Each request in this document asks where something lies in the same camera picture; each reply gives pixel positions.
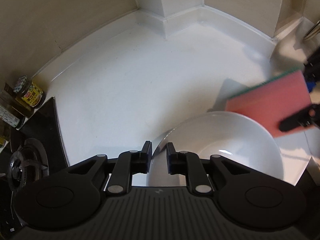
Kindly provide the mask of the pink and green sponge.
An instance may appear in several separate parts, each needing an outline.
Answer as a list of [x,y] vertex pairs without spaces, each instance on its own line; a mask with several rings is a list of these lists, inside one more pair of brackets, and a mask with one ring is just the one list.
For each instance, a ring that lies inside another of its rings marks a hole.
[[253,119],[277,138],[313,128],[296,123],[289,131],[279,129],[281,121],[309,106],[311,99],[303,73],[293,69],[232,96],[226,101],[225,111]]

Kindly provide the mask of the white ceramic bowl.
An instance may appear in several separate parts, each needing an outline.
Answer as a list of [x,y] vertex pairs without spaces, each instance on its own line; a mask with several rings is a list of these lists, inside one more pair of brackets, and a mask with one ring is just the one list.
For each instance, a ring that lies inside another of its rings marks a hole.
[[215,111],[201,114],[170,130],[156,147],[147,175],[148,186],[184,186],[182,175],[170,175],[167,143],[177,152],[193,152],[201,159],[221,155],[277,179],[284,179],[280,149],[258,122],[237,113]]

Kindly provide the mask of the silver metal faucet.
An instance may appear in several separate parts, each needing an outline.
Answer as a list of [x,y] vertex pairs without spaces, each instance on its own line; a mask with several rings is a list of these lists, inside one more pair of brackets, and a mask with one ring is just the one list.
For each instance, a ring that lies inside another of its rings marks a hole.
[[320,21],[317,23],[304,35],[303,41],[310,40],[320,33]]

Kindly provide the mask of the black glass stove top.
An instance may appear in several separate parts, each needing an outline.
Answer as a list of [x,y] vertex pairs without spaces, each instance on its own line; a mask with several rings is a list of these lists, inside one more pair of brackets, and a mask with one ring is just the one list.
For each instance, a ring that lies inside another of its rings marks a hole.
[[12,208],[16,193],[12,192],[8,183],[9,161],[22,142],[29,138],[35,138],[43,144],[48,158],[49,175],[69,166],[54,97],[48,99],[19,130],[11,132],[9,143],[1,151],[1,230],[9,233],[14,233],[20,226]]

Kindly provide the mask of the silver gas burner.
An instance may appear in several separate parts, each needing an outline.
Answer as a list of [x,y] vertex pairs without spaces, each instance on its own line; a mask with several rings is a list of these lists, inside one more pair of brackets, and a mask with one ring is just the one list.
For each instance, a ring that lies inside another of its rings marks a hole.
[[49,175],[49,165],[43,144],[35,139],[26,139],[11,155],[8,166],[8,183],[13,193]]

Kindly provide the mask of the yellow label sauce jar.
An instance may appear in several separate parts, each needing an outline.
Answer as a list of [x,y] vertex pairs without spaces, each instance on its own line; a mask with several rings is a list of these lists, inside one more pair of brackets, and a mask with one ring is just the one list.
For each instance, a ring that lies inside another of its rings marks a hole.
[[39,108],[45,100],[45,92],[33,80],[26,75],[18,78],[14,93],[32,108]]

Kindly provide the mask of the black cap dark bottle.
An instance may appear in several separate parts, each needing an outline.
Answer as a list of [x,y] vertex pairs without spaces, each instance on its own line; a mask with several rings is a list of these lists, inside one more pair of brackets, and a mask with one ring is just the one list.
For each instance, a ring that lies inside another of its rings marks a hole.
[[5,82],[1,90],[1,119],[13,128],[20,129],[25,121],[21,109],[22,105],[16,100],[13,89]]

